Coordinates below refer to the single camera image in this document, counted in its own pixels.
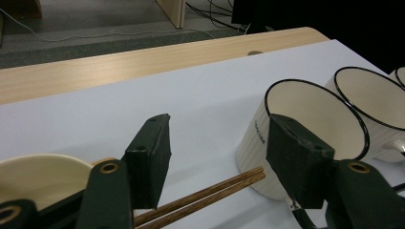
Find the table leg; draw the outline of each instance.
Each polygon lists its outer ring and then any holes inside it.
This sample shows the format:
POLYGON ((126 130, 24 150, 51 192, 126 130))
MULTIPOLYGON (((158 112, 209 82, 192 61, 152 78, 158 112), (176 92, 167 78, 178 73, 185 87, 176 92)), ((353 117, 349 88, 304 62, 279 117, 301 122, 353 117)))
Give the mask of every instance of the table leg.
POLYGON ((177 29, 184 27, 185 1, 186 0, 157 0, 160 7, 177 29))

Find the mug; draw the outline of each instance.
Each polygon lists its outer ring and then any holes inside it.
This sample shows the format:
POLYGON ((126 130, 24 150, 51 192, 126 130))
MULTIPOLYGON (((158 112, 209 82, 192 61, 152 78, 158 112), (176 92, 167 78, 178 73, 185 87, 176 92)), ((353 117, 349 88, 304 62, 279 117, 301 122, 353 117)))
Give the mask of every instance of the mug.
POLYGON ((405 159, 404 88, 385 75, 358 67, 339 69, 325 87, 350 103, 366 123, 370 149, 364 158, 405 159))
POLYGON ((278 81, 267 89, 236 154, 241 172, 263 166, 266 178, 252 187, 268 198, 288 196, 266 161, 270 114, 289 116, 300 122, 335 150, 335 160, 360 159, 367 153, 367 128, 341 97, 305 80, 278 81))
POLYGON ((401 87, 405 87, 405 67, 395 69, 388 77, 398 82, 401 87))

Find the chopsticks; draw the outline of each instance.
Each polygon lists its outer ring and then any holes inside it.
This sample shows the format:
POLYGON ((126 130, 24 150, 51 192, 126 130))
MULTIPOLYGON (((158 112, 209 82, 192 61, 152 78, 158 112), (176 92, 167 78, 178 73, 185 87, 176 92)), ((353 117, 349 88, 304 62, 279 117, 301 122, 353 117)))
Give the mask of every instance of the chopsticks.
POLYGON ((175 222, 192 213, 195 213, 218 200, 226 198, 265 177, 266 175, 264 173, 263 167, 259 166, 238 176, 229 178, 208 188, 202 189, 197 193, 165 204, 157 208, 156 210, 152 210, 135 217, 134 220, 136 228, 157 229, 164 227, 172 222, 175 222))

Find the wooden desk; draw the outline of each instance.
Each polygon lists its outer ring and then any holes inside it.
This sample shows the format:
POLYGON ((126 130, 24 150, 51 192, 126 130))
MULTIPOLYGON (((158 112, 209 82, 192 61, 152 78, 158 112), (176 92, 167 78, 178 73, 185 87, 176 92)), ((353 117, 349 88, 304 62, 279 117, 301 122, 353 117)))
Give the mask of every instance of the wooden desk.
POLYGON ((329 40, 311 28, 270 31, 0 70, 0 104, 329 40))

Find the white surface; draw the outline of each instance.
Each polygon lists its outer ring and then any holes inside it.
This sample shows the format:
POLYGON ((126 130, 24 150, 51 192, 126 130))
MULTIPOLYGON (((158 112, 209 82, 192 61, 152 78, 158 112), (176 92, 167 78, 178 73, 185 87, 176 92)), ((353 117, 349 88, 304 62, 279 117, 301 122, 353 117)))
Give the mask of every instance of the white surface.
MULTIPOLYGON (((324 85, 335 71, 383 73, 338 41, 252 55, 0 106, 0 159, 57 152, 121 158, 147 118, 171 115, 172 158, 160 205, 239 174, 236 149, 266 89, 285 78, 324 85)), ((403 166, 378 162, 390 182, 403 166)), ((320 211, 312 215, 322 226, 320 211)), ((283 201, 251 188, 167 228, 299 228, 283 201)))

